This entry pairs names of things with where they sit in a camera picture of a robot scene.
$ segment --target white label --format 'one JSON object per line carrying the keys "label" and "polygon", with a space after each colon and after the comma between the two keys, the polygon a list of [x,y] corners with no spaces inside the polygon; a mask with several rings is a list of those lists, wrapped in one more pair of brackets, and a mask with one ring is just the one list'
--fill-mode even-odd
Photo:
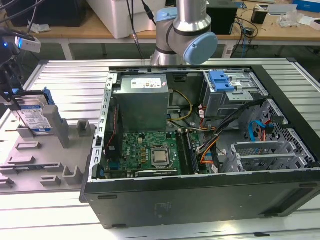
{"label": "white label", "polygon": [[226,156],[227,151],[225,149],[222,149],[221,152],[218,153],[218,156]]}
{"label": "white label", "polygon": [[241,83],[238,82],[238,81],[233,81],[233,82],[231,82],[231,84],[232,84],[233,86],[241,86]]}
{"label": "white label", "polygon": [[160,89],[161,78],[134,78],[131,80],[132,89]]}
{"label": "white label", "polygon": [[205,111],[199,110],[199,115],[200,115],[200,118],[204,119],[205,118]]}
{"label": "white label", "polygon": [[212,171],[213,171],[215,174],[219,173],[218,168],[217,168],[214,164],[212,164],[211,169],[212,169]]}
{"label": "white label", "polygon": [[37,132],[47,132],[51,129],[48,119],[43,116],[40,105],[25,105],[21,108],[22,118],[30,129]]}

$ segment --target silver metal cylinder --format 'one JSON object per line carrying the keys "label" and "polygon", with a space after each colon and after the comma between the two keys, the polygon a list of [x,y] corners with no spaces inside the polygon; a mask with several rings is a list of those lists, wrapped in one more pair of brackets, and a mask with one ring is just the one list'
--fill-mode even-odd
{"label": "silver metal cylinder", "polygon": [[207,0],[177,0],[178,17],[173,26],[181,32],[197,32],[211,24]]}

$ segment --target blue hard drive label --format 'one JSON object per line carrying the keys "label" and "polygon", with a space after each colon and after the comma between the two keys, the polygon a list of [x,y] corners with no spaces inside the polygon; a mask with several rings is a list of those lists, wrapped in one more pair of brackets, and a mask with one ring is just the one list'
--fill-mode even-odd
{"label": "blue hard drive label", "polygon": [[43,115],[43,109],[40,105],[23,105],[21,106],[21,117],[28,127],[37,133],[51,131],[51,125]]}

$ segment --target aluminum extrusion table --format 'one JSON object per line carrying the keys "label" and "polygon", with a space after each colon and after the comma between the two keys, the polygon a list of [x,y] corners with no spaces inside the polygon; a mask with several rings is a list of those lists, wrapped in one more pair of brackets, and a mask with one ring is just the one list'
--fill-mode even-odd
{"label": "aluminum extrusion table", "polygon": [[[205,64],[262,65],[320,136],[320,85],[298,63],[287,59],[212,59]],[[24,88],[50,89],[61,117],[69,124],[78,119],[97,124],[109,67],[149,65],[148,60],[49,61],[35,69]],[[18,137],[17,125],[9,111],[0,120],[0,163]],[[0,195],[1,238],[253,239],[264,233],[270,235],[268,240],[320,239],[320,196],[288,217],[105,230],[89,204],[79,202],[79,195],[80,191]]]}

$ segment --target computer tower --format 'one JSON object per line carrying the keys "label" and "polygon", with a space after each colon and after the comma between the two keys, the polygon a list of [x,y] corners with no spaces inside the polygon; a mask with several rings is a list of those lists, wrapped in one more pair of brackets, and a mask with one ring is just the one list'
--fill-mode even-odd
{"label": "computer tower", "polygon": [[208,0],[207,14],[212,19],[211,31],[216,35],[230,35],[238,7],[230,0]]}
{"label": "computer tower", "polygon": [[[12,0],[2,0],[3,5]],[[6,9],[8,17],[31,7],[35,0],[20,0]],[[25,27],[31,21],[33,10],[11,20],[15,27]],[[46,0],[39,5],[34,23],[49,26],[80,27],[86,17],[86,1],[84,0]]]}

